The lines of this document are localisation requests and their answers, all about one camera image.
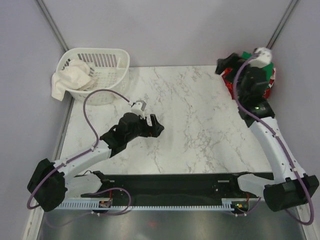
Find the green t-shirt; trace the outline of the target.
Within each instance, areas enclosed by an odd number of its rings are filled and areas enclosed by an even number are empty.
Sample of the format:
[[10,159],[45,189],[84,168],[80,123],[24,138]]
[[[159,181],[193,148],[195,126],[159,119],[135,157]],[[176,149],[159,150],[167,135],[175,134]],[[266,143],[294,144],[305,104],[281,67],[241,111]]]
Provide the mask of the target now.
[[[242,57],[243,59],[245,59],[245,60],[247,60],[247,59],[248,59],[249,57],[251,57],[251,56],[252,56],[252,54],[249,53],[249,52],[246,52],[246,51],[244,51],[244,52],[242,53],[242,55],[241,55],[241,57]],[[272,77],[273,71],[274,71],[274,65],[273,65],[273,63],[271,62],[269,65],[265,66],[263,69],[264,69],[265,72],[266,72],[266,79],[269,80],[269,79]]]

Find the white cream t-shirt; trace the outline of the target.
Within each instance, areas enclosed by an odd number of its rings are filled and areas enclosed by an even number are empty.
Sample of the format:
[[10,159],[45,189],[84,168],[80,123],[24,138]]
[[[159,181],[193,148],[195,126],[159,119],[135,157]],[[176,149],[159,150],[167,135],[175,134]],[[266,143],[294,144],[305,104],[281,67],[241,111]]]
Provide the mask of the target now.
[[51,77],[51,96],[62,101],[67,90],[85,91],[97,80],[90,76],[91,68],[80,59],[73,59],[64,70],[57,70]]

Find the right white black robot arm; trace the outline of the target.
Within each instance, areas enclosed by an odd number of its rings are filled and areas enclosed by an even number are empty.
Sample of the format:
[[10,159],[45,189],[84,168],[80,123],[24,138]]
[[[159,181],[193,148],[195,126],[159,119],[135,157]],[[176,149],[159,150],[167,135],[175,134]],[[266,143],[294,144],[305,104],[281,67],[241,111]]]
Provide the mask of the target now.
[[229,191],[235,197],[252,193],[263,198],[270,210],[278,212],[310,203],[320,183],[300,166],[279,130],[266,97],[273,73],[267,67],[271,65],[271,50],[260,47],[249,57],[232,53],[219,58],[215,73],[222,76],[229,88],[240,117],[258,140],[273,174],[272,180],[242,174],[229,184]]

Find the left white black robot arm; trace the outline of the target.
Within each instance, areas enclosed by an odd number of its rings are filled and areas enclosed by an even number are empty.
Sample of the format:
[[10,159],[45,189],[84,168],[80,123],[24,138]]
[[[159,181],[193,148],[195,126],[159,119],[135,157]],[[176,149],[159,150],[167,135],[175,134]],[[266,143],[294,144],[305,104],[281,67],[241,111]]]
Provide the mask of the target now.
[[164,131],[155,114],[147,118],[127,112],[120,118],[117,125],[100,136],[93,146],[84,152],[72,157],[59,159],[55,162],[47,158],[41,160],[27,185],[31,193],[30,198],[37,201],[37,205],[31,206],[31,200],[27,202],[29,210],[42,208],[44,212],[50,212],[57,208],[66,198],[66,184],[73,177],[87,168],[107,159],[110,159],[126,149],[127,144],[137,137],[157,138]]

